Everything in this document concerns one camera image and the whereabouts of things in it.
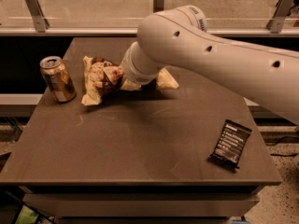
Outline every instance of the concrete floor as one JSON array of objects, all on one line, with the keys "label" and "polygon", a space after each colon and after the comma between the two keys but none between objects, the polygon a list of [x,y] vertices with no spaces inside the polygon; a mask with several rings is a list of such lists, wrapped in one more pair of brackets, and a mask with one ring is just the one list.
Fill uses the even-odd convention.
[{"label": "concrete floor", "polygon": [[[152,0],[39,0],[52,27],[137,27],[143,17],[152,12]],[[212,28],[264,28],[274,14],[277,0],[165,0],[165,8],[187,4],[200,7]],[[292,27],[297,11],[289,17]],[[2,27],[31,27],[31,18],[23,0],[3,0],[0,3]],[[9,152],[18,143],[1,142],[0,154]],[[299,143],[279,143],[268,146],[273,154],[283,183],[265,187],[261,201],[247,214],[246,219],[256,224],[299,223],[299,171],[294,154]]]}]

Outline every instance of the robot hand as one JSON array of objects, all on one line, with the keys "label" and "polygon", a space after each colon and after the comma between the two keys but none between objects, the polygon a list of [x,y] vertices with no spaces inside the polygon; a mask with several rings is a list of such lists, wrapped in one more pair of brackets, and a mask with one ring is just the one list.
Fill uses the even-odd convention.
[{"label": "robot hand", "polygon": [[123,64],[138,84],[151,82],[166,65],[193,71],[299,124],[299,52],[210,35],[198,7],[145,18]]}]

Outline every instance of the soda can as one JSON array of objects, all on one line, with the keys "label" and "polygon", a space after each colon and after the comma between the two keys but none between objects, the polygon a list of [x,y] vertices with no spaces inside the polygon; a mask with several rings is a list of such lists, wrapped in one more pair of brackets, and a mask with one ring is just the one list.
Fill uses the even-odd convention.
[{"label": "soda can", "polygon": [[39,65],[40,72],[56,102],[65,103],[76,96],[73,81],[60,57],[46,57]]}]

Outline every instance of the crumpled snack bag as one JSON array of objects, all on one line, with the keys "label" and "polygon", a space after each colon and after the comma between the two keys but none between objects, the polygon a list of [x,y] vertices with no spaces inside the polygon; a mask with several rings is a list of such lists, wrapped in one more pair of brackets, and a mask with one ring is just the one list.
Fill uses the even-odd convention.
[{"label": "crumpled snack bag", "polygon": [[[83,58],[83,65],[86,93],[83,95],[81,102],[84,105],[99,105],[103,102],[104,97],[117,90],[136,91],[146,87],[126,79],[122,63],[114,64],[104,58],[90,58],[85,56]],[[176,89],[178,83],[163,68],[160,70],[157,78],[151,82],[150,86],[156,90]]]}]

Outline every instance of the gray tabletop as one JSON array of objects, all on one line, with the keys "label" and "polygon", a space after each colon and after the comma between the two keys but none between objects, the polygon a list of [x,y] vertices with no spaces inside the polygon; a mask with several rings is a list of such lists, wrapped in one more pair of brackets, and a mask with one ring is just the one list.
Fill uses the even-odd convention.
[{"label": "gray tabletop", "polygon": [[[64,56],[76,98],[46,90],[0,174],[2,184],[276,185],[281,182],[242,97],[170,68],[177,90],[120,91],[85,107],[85,55],[119,63],[134,38],[75,38]],[[239,170],[210,161],[226,119],[252,129]]]}]

